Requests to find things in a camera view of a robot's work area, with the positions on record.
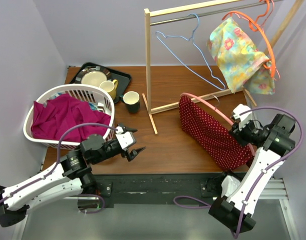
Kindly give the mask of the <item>red polka dot skirt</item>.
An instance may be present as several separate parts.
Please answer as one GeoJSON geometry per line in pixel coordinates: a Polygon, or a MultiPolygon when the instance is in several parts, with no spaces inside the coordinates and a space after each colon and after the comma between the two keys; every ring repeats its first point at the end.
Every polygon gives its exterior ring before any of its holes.
{"type": "Polygon", "coordinates": [[[253,162],[254,148],[250,144],[241,146],[228,129],[194,103],[189,94],[180,97],[179,116],[182,130],[195,139],[222,170],[234,170],[253,162]]]}

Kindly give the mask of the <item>floral pastel skirt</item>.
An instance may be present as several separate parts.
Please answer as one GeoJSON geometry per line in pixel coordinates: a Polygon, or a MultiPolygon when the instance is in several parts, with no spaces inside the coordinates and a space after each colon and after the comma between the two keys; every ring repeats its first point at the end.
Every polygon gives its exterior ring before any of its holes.
{"type": "Polygon", "coordinates": [[[275,93],[271,60],[232,17],[210,34],[207,47],[232,93],[242,88],[254,94],[275,93]]]}

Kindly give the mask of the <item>pink plastic hanger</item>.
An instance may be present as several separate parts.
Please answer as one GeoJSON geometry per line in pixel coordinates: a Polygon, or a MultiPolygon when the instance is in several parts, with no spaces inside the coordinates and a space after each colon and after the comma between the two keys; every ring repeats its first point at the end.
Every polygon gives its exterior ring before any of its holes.
{"type": "Polygon", "coordinates": [[[241,158],[242,156],[253,157],[255,155],[255,151],[250,144],[244,147],[239,145],[229,135],[228,130],[213,116],[194,103],[193,99],[199,100],[221,116],[227,123],[233,125],[232,120],[218,110],[217,107],[201,97],[183,92],[180,95],[179,115],[181,128],[184,132],[197,140],[213,158],[223,159],[235,156],[241,158]]]}

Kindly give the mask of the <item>magenta cloth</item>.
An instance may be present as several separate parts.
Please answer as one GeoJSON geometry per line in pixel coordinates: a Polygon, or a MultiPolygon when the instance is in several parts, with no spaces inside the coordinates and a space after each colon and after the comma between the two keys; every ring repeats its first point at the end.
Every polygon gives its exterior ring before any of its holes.
{"type": "Polygon", "coordinates": [[[31,132],[36,139],[58,141],[68,129],[83,123],[108,125],[111,117],[98,110],[91,110],[88,102],[67,93],[45,104],[34,102],[31,132]]]}

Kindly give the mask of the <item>blue wire hanger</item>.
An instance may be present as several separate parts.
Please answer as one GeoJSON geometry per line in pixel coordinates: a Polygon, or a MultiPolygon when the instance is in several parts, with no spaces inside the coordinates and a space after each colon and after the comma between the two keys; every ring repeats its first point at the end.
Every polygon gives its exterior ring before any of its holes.
{"type": "Polygon", "coordinates": [[[226,89],[226,85],[224,84],[224,82],[219,78],[216,77],[213,74],[213,71],[204,55],[204,52],[202,51],[202,49],[196,44],[195,41],[195,33],[198,30],[199,26],[200,26],[200,17],[196,14],[196,13],[190,13],[188,15],[188,17],[193,17],[194,19],[196,19],[196,26],[192,29],[191,34],[189,37],[185,37],[183,35],[167,35],[164,34],[161,31],[156,30],[155,31],[155,36],[156,38],[160,41],[160,43],[187,69],[189,70],[192,74],[194,74],[195,76],[197,76],[198,78],[200,78],[201,80],[203,80],[204,82],[210,84],[211,86],[215,87],[218,90],[225,90],[226,89]],[[206,67],[209,70],[210,73],[210,77],[212,80],[215,80],[216,83],[211,82],[208,78],[205,78],[204,76],[200,75],[199,73],[197,73],[196,71],[194,71],[189,65],[185,64],[185,62],[166,44],[165,40],[167,39],[178,39],[178,40],[183,40],[185,42],[188,42],[192,45],[192,47],[194,48],[194,50],[199,53],[199,55],[201,56],[203,62],[205,63],[206,67]]]}

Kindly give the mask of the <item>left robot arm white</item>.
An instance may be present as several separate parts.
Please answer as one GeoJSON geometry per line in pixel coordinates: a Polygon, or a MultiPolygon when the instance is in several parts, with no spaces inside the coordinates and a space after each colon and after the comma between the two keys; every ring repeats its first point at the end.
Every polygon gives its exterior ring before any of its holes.
{"type": "Polygon", "coordinates": [[[13,226],[33,210],[66,197],[91,197],[98,202],[95,212],[105,206],[98,194],[98,185],[92,174],[92,165],[116,155],[132,161],[144,147],[129,150],[136,143],[136,129],[119,124],[111,128],[116,137],[104,140],[92,134],[65,156],[57,156],[56,162],[35,176],[10,187],[0,185],[0,226],[13,226]]]}

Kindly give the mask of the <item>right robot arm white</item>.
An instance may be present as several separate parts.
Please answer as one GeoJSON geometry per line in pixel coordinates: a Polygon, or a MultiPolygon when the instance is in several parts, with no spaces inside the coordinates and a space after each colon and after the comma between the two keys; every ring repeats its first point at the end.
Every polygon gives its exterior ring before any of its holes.
{"type": "Polygon", "coordinates": [[[251,167],[242,180],[227,175],[216,183],[220,195],[209,209],[209,214],[228,227],[234,237],[250,231],[256,222],[252,219],[258,199],[265,186],[296,149],[290,138],[295,129],[295,117],[282,110],[270,124],[257,128],[252,109],[239,104],[232,112],[234,124],[229,133],[245,146],[251,144],[257,150],[251,167]]]}

